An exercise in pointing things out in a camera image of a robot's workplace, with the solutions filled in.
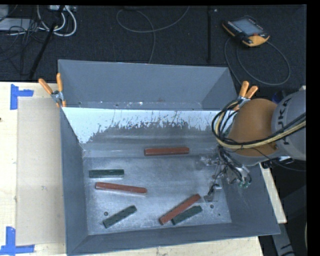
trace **gray bin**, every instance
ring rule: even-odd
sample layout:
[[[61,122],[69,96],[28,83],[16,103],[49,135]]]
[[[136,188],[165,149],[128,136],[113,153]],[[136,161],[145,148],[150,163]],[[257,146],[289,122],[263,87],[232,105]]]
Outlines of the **gray bin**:
[[[279,234],[258,166],[250,168],[247,189],[218,179],[219,200],[203,200],[216,166],[196,163],[215,154],[212,118],[237,97],[228,68],[59,60],[58,70],[67,103],[60,126],[68,255]],[[144,156],[145,148],[158,147],[190,152]],[[124,169],[124,177],[89,178],[97,169]],[[96,182],[148,193],[101,191]],[[194,194],[201,213],[177,225],[159,223]],[[104,227],[103,220],[131,205],[137,212]]]

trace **red wooden block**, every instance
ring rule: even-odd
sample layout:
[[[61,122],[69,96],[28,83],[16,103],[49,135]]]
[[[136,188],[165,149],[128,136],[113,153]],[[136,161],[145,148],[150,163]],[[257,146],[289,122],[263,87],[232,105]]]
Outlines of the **red wooden block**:
[[[186,210],[188,207],[193,205],[195,202],[197,202],[201,196],[199,194],[195,194],[191,197],[189,197],[186,201],[179,204],[176,208],[169,211],[166,215],[162,216],[159,219],[159,222],[161,225],[167,223],[168,221],[172,220],[174,217],[176,217],[178,214],[182,213],[184,210]]]
[[[169,156],[169,155],[184,155],[189,154],[189,148],[183,147],[161,147],[161,148],[146,148],[144,155],[148,156]]]
[[[120,185],[120,184],[106,183],[106,182],[96,182],[95,189],[96,190],[124,191],[124,192],[138,193],[138,194],[146,194],[147,193],[147,189],[144,187]]]

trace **black floor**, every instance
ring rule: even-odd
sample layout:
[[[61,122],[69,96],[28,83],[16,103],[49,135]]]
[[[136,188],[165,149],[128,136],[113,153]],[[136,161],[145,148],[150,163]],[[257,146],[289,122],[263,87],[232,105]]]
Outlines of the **black floor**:
[[[40,5],[39,13],[49,26],[55,13],[47,7]],[[9,17],[35,19],[36,10],[36,5],[12,4]],[[211,16],[209,47],[208,10]],[[74,23],[72,17],[64,13],[66,26],[59,32],[70,33]],[[226,67],[227,55],[237,92],[240,90],[238,80],[258,85],[255,97],[269,100],[276,93],[296,92],[306,85],[307,5],[213,5],[209,9],[205,5],[78,5],[74,16],[75,34],[53,35],[34,74],[32,67],[48,33],[38,30],[8,35],[7,31],[0,31],[0,81],[35,82],[44,78],[55,82],[58,59]],[[230,36],[222,28],[222,20],[243,16],[255,18],[269,32],[269,43],[249,48],[228,40]],[[130,30],[157,31],[133,32],[121,24]],[[275,166],[272,175],[281,199],[306,184],[305,172]],[[288,216],[286,225],[297,256],[307,255],[304,246],[306,211],[304,207],[294,216]],[[260,237],[260,243],[264,256],[276,255],[271,237]]]

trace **clamp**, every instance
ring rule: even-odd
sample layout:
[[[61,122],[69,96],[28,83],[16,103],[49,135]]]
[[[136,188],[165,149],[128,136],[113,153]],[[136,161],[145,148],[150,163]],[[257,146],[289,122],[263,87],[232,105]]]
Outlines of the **clamp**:
[[[56,91],[53,91],[51,89],[51,87],[47,84],[47,82],[44,79],[39,78],[38,82],[39,82],[40,85],[42,85],[43,89],[48,94],[51,95],[52,99],[56,102],[56,106],[57,107],[60,107],[60,105],[62,107],[66,107],[67,106],[64,94],[62,93],[64,87],[63,87],[63,84],[62,84],[62,79],[61,79],[61,74],[60,73],[56,74],[56,83],[58,85],[58,90],[56,90]]]
[[[249,82],[248,81],[243,81],[241,85],[241,89],[239,92],[238,100],[242,100],[240,104],[234,107],[234,111],[239,110],[246,102],[248,102],[252,96],[256,93],[258,90],[258,86],[253,85],[249,90]]]

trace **wooden block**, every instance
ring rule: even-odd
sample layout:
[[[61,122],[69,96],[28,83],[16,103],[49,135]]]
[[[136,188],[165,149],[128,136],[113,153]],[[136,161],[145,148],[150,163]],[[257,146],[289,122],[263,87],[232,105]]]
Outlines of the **wooden block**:
[[[123,191],[123,192],[130,192],[130,193],[138,193],[138,194],[146,194],[147,189],[144,187],[138,186],[128,186],[128,185],[121,185],[121,184],[114,184],[114,183],[106,183],[106,182],[96,182],[95,183],[96,190],[110,190],[110,191]]]
[[[161,147],[161,148],[146,148],[144,155],[148,156],[170,156],[189,154],[189,148],[184,147]]]
[[[122,211],[119,211],[118,213],[112,215],[111,217],[105,219],[103,221],[104,227],[107,229],[110,226],[122,221],[123,219],[127,218],[131,214],[134,214],[137,211],[137,208],[134,205],[131,205]]]
[[[168,221],[172,220],[174,217],[176,217],[178,214],[182,213],[185,209],[193,205],[195,202],[197,202],[201,196],[199,194],[195,194],[191,197],[189,197],[186,201],[179,204],[176,208],[168,212],[166,215],[162,216],[159,219],[159,222],[161,225],[167,223]]]
[[[95,178],[122,178],[125,175],[123,169],[102,169],[102,170],[90,170],[89,177]]]
[[[175,216],[171,222],[173,225],[177,225],[179,224],[180,222],[183,222],[199,213],[202,212],[202,208],[200,205],[197,205],[197,206],[193,206],[191,207],[190,209],[188,210],[185,210],[184,212],[178,214],[177,216]]]

